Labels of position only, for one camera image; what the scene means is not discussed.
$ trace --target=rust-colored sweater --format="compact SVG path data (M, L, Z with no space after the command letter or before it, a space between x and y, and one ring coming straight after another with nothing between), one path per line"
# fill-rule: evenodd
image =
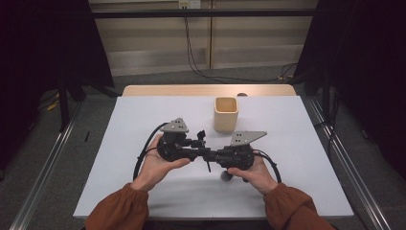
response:
M138 230L148 217L148 193L122 189L102 200L86 220L87 230ZM334 229L317 214L312 198L279 184L263 197L270 225L278 229Z

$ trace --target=beige wall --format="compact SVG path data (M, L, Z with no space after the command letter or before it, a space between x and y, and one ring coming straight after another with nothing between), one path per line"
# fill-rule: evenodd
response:
M90 0L93 10L169 10L177 1ZM202 8L211 8L202 1ZM215 9L312 9L317 0L217 0ZM311 17L188 18L197 65L226 68L296 62ZM183 18L97 19L113 75L190 69ZM213 25L212 39L210 25Z

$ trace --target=white tabletop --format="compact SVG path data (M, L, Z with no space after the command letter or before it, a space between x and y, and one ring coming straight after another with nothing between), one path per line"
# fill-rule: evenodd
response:
M236 130L266 131L254 143L278 164L282 182L313 197L323 217L352 216L352 210L330 166L300 97L238 97ZM146 140L157 126L182 117L196 139L206 131L206 147L230 145L231 135L214 131L214 97L137 96L117 100L76 218L86 218L99 201L132 180ZM149 192L151 219L263 219L262 195L240 178L220 179L224 169L197 158L170 172Z

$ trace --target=beige box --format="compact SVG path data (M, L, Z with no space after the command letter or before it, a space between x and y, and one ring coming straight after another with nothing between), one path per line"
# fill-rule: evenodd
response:
M236 98L216 98L214 100L214 130L233 132L236 129L238 102Z

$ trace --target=black horizontal bar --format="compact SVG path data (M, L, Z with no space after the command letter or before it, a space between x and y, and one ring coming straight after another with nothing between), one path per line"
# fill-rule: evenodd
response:
M91 11L51 12L54 16L77 16L94 18L149 18L149 17L253 17L253 16L314 16L324 13L315 9L252 9L252 10L147 10L147 11Z

